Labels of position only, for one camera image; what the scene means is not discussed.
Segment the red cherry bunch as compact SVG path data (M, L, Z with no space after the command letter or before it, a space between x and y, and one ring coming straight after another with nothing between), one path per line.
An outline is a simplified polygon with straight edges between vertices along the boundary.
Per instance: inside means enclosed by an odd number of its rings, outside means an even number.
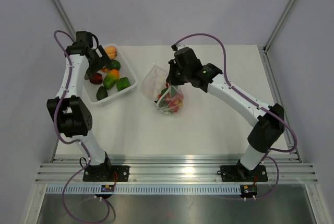
M184 95L181 89L166 82L154 102L161 112L174 114L183 107L183 100Z

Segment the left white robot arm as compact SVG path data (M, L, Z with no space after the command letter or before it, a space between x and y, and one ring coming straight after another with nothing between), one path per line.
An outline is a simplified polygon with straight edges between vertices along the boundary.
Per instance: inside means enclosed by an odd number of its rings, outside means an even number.
M83 180L107 181L113 174L112 165L91 131L93 118L81 96L85 80L110 59L98 38L88 31L78 31L72 44L61 49L65 56L64 77L56 97L47 101L47 110L58 140L65 145L76 144L87 156L87 164L81 168Z

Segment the white plastic basket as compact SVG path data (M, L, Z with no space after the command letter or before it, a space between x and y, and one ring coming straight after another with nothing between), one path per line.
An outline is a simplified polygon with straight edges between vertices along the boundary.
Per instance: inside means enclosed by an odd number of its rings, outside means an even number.
M115 59L121 64L120 78L127 77L129 79L130 86L124 90L118 91L116 85L114 85L112 89L108 91L108 96L98 101L96 99L96 93L102 84L93 85L89 80L85 80L83 83L82 96L85 97L85 101L88 101L91 105L105 106L110 104L111 102L114 102L115 100L120 99L121 97L124 97L132 92L138 84L138 79L133 69L133 64L130 62L130 58L125 54L122 48L119 48L114 43L104 45L103 48L105 49L110 46L115 47L117 50L117 57Z

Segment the green lime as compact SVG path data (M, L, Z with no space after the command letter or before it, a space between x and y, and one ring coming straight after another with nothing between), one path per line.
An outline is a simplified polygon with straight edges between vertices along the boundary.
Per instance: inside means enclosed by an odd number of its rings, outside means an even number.
M108 69L109 70L113 70L113 69L120 70L121 69L121 64L117 60L110 60L110 62L108 64Z

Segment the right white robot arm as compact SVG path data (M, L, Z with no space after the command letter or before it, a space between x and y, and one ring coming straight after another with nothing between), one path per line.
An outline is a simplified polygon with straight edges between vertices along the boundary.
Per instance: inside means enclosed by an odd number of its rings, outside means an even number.
M224 72L215 65L203 65L193 49L187 46L172 47L174 57L169 61L167 83L180 86L190 83L222 100L238 112L253 128L247 140L248 147L237 162L237 175L249 180L255 175L255 168L263 156L283 134L285 127L284 109L279 104L270 106L240 90L227 81Z

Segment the clear zip top bag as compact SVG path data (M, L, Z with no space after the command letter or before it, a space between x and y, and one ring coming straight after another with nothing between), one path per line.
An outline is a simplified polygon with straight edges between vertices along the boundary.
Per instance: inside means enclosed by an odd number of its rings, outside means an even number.
M141 84L141 92L160 112L175 114L183 107L184 95L178 86L166 81L167 76L168 72L154 63Z

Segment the yellow red mango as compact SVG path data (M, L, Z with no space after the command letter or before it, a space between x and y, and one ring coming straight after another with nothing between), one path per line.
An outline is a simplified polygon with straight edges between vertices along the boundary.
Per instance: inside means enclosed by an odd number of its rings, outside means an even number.
M117 69L112 69L107 73L103 80L103 86L105 89L110 90L119 80L120 73Z

